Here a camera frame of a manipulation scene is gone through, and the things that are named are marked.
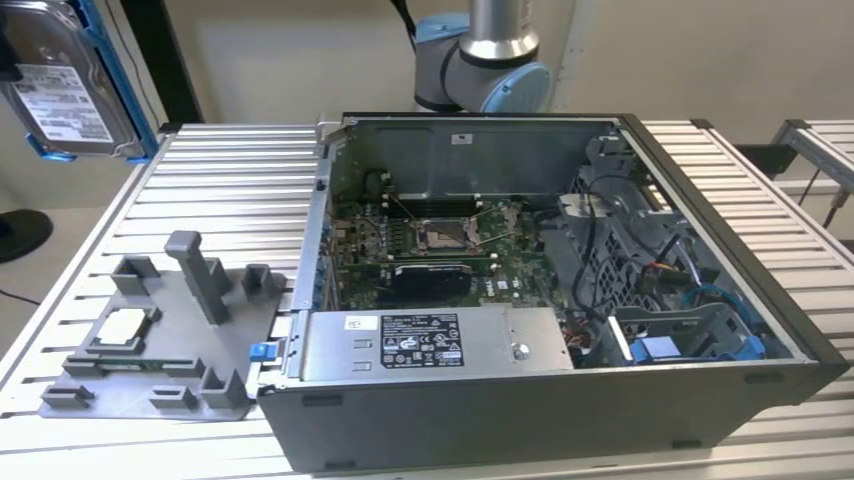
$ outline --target metal rail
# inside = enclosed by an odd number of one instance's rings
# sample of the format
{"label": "metal rail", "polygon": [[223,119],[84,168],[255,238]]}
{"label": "metal rail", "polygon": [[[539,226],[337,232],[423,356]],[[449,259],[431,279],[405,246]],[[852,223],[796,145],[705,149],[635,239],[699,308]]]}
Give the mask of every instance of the metal rail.
{"label": "metal rail", "polygon": [[854,120],[788,120],[774,143],[792,146],[849,192],[854,192]]}
{"label": "metal rail", "polygon": [[[796,301],[854,359],[852,255],[714,130],[690,122],[646,125]],[[199,229],[203,250],[226,264],[270,263],[294,278],[317,161],[314,138],[314,127],[184,127],[167,139],[152,165],[135,172],[0,363],[0,372],[10,373],[0,385],[0,471],[27,472],[31,478],[67,478],[84,469],[87,478],[100,472],[115,478],[116,471],[144,478],[295,475],[259,410],[228,423],[42,419],[34,412],[112,294],[104,274],[122,255],[155,253],[158,265],[168,267],[171,259],[158,255],[166,235],[175,228]],[[272,335],[287,327],[282,316]],[[389,478],[849,478],[852,380],[849,372],[804,405],[766,410],[710,450]]]}

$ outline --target warning label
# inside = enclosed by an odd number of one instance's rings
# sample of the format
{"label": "warning label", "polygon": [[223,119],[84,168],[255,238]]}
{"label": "warning label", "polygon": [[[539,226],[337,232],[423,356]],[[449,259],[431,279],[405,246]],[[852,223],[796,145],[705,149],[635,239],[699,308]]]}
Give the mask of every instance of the warning label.
{"label": "warning label", "polygon": [[465,365],[457,314],[383,315],[381,335],[386,368]]}
{"label": "warning label", "polygon": [[48,140],[112,142],[92,97],[74,67],[19,65],[15,90]]}

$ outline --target barcode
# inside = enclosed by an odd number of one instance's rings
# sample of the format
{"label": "barcode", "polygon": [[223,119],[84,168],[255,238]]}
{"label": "barcode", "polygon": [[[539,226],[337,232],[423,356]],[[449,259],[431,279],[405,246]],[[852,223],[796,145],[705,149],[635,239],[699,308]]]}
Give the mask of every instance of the barcode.
{"label": "barcode", "polygon": [[80,137],[91,140],[110,140],[107,129],[102,125],[98,125],[94,123],[83,124],[83,129],[80,130]]}

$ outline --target gray 3d-printed holder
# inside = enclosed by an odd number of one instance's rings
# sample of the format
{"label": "gray 3d-printed holder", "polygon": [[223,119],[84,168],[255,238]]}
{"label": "gray 3d-printed holder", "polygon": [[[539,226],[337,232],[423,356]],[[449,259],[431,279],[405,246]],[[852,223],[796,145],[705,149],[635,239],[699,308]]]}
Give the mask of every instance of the gray 3d-printed holder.
{"label": "gray 3d-printed holder", "polygon": [[[267,265],[226,270],[199,251],[198,232],[166,244],[180,272],[126,257],[111,274],[118,292],[50,386],[43,417],[238,420],[248,412],[250,346],[267,339],[284,277]],[[127,342],[102,342],[111,313],[144,312]]]}

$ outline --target light blue joint cap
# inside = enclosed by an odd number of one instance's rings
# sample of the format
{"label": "light blue joint cap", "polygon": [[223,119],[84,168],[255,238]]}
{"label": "light blue joint cap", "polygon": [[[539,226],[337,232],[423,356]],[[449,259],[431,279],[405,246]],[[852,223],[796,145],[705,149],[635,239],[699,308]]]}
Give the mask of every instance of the light blue joint cap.
{"label": "light blue joint cap", "polygon": [[498,82],[486,97],[485,113],[535,113],[551,94],[551,72],[542,62],[523,65]]}
{"label": "light blue joint cap", "polygon": [[467,13],[441,13],[425,17],[415,26],[415,43],[462,35],[469,30]]}

